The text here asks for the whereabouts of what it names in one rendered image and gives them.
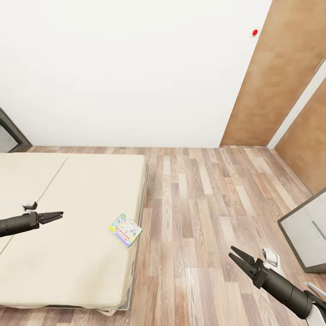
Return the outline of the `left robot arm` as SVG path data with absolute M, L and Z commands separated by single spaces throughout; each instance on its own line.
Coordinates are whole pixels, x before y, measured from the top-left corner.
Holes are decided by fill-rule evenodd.
M 63 218 L 63 211 L 37 213 L 37 203 L 26 199 L 23 204 L 21 216 L 0 220 L 0 237 L 6 237 L 21 232 L 39 229 L 39 224 L 47 224 Z

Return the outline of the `board game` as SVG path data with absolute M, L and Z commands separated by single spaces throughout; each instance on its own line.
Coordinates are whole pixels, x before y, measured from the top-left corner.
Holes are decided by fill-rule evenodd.
M 128 248 L 143 231 L 134 221 L 122 213 L 108 227 Z

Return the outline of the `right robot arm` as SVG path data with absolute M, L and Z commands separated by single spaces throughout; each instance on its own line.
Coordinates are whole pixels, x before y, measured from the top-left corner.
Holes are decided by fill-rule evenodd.
M 263 288 L 308 326 L 326 326 L 326 302 L 308 290 L 300 290 L 280 275 L 280 256 L 270 248 L 263 248 L 267 261 L 256 261 L 244 251 L 231 246 L 239 257 L 229 253 L 231 259 L 253 280 L 258 289 Z

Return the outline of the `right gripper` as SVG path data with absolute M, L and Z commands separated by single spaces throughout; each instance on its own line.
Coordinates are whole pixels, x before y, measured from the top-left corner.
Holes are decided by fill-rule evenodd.
M 253 280 L 253 285 L 258 289 L 263 288 L 282 304 L 289 301 L 293 290 L 290 281 L 271 268 L 266 268 L 260 258 L 255 261 L 252 256 L 244 251 L 234 246 L 230 248 L 233 249 L 239 257 L 231 252 L 229 256 Z

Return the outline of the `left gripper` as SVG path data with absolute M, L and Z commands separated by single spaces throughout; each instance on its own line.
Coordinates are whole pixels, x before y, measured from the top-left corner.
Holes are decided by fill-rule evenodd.
M 21 232 L 39 229 L 39 224 L 47 224 L 63 218 L 63 211 L 37 213 L 32 211 L 30 214 L 8 218 L 6 223 L 7 235 L 14 235 Z

